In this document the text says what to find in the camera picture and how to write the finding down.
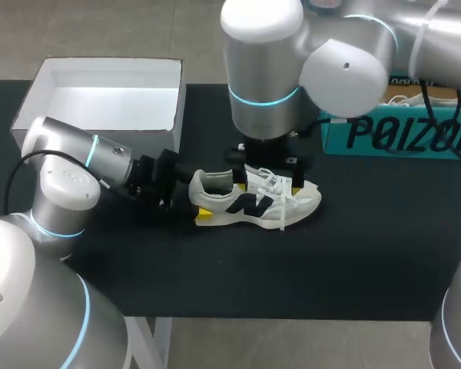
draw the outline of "shoelace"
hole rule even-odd
[[[295,207],[300,203],[300,200],[292,195],[291,183],[286,177],[276,175],[266,168],[258,169],[258,175],[260,177],[266,177],[264,183],[258,188],[258,192],[280,202],[280,230],[285,231],[285,211],[287,202],[289,202],[292,207]]]
[[[381,105],[401,105],[401,106],[410,106],[410,104],[403,103],[402,101],[406,101],[408,98],[405,95],[396,95],[388,103],[384,103]]]

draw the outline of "teal shoe box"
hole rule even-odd
[[[454,90],[443,86],[429,84],[428,90],[431,97],[456,97]],[[389,101],[394,95],[411,97],[420,92],[416,81],[393,76],[384,100]],[[429,124],[425,105],[380,105],[368,115],[349,119],[322,111],[320,119],[331,119],[330,123],[321,125],[323,149],[331,155],[457,159],[448,144],[440,140],[445,132],[449,142],[461,151],[461,113],[458,124],[450,124],[455,110],[456,106],[433,108],[437,123],[446,124],[439,134]]]

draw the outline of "black n logo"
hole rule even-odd
[[[255,194],[242,194],[237,200],[226,210],[227,213],[236,214],[244,209],[245,215],[260,218],[264,212],[274,203],[273,198],[264,196],[259,204]]]

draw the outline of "yellow shoe accent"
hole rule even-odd
[[[211,211],[205,210],[203,208],[198,208],[198,215],[195,219],[195,221],[207,221],[208,219],[212,218],[214,216],[214,213]]]

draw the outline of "white shoelace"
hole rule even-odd
[[[280,202],[280,230],[285,231],[285,211],[287,202],[292,207],[299,203],[299,199],[292,195],[292,183],[286,177],[274,174],[266,168],[258,169],[260,177],[266,177],[264,183],[258,188],[258,192]]]

